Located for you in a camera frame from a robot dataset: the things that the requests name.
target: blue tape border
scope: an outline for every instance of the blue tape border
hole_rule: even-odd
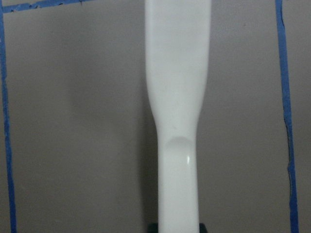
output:
[[[3,13],[10,13],[15,11],[26,11],[38,8],[45,8],[51,6],[59,6],[59,5],[67,5],[72,3],[81,3],[85,1],[94,1],[94,0],[43,0],[37,1],[33,4],[30,3],[23,3],[11,6],[4,6],[2,8]]]
[[[8,100],[8,89],[6,86],[7,72],[6,72],[6,54],[5,54],[2,0],[0,0],[0,63],[1,63],[1,81],[2,81],[1,88],[2,88],[2,104],[3,104],[3,118],[4,118],[6,169],[7,169],[9,205],[10,205],[10,225],[11,225],[11,233],[17,233],[15,190],[14,190],[13,169],[12,169],[12,149],[10,140],[9,100]]]
[[[282,101],[284,110],[284,122],[287,130],[288,152],[289,152],[289,163],[287,170],[290,179],[290,221],[291,221],[291,233],[299,233],[291,95],[290,95],[290,83],[289,83],[289,72],[287,61],[286,31],[283,21],[282,4],[283,0],[276,0],[276,22],[277,22],[278,48],[279,48],[280,69],[281,69]]]

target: blue tape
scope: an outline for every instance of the blue tape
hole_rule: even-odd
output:
[[[287,169],[289,173],[290,189],[291,189],[290,220],[291,220],[291,233],[299,233],[291,96],[290,96],[290,84],[288,73],[288,61],[287,61],[286,33],[282,15],[282,3],[283,0],[276,0],[276,21],[277,21],[278,48],[279,48],[280,69],[281,69],[282,100],[283,100],[284,121],[287,130],[288,151],[289,151],[289,163]]]
[[[9,204],[10,204],[10,223],[11,233],[16,233],[16,209],[15,209],[15,192],[12,170],[12,149],[10,140],[10,118],[9,118],[9,100],[8,89],[6,86],[6,57],[5,57],[5,41],[4,41],[4,23],[2,0],[0,0],[0,63],[1,63],[1,81],[2,81],[2,104],[4,118],[4,134],[5,134],[5,152],[6,152],[6,168],[9,189]]]
[[[3,13],[10,13],[10,12],[15,12],[15,11],[26,11],[26,10],[32,10],[32,9],[37,9],[37,8],[67,5],[67,4],[79,3],[79,2],[82,3],[84,1],[93,1],[93,0],[43,0],[43,1],[37,1],[33,4],[23,3],[23,4],[11,5],[11,6],[4,6],[2,10],[3,10]]]

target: white spatula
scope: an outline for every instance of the white spatula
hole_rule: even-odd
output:
[[[211,0],[146,0],[146,70],[158,137],[159,233],[199,233],[196,130]]]

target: white plastic utensil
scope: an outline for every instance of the white plastic utensil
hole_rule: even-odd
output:
[[[147,87],[158,137],[159,233],[199,233],[196,130],[211,0],[146,0]]]

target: blue line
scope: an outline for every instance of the blue line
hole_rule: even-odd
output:
[[[3,104],[3,116],[4,116],[4,134],[5,134],[5,152],[6,152],[6,168],[8,178],[9,189],[9,204],[10,204],[10,223],[11,233],[17,233],[16,228],[16,209],[15,209],[15,192],[12,170],[12,149],[10,140],[10,117],[9,117],[9,100],[8,89],[6,86],[6,56],[5,56],[5,41],[4,41],[4,23],[3,23],[3,11],[2,0],[0,0],[0,63],[1,63],[1,81],[2,81],[2,104]]]
[[[3,10],[3,13],[10,13],[10,12],[15,12],[15,11],[26,11],[26,10],[32,10],[32,9],[37,9],[37,8],[67,5],[67,4],[79,3],[79,2],[82,4],[82,2],[84,1],[93,1],[93,0],[43,0],[43,1],[37,1],[33,4],[23,3],[23,4],[11,5],[11,6],[4,6],[2,10]]]
[[[276,0],[276,21],[277,21],[277,34],[278,34],[278,48],[280,56],[284,121],[287,130],[288,151],[289,151],[289,163],[287,169],[289,173],[290,189],[291,189],[290,190],[291,233],[299,233],[291,96],[290,96],[290,84],[288,73],[288,61],[287,61],[286,32],[282,15],[282,2],[283,0]]]

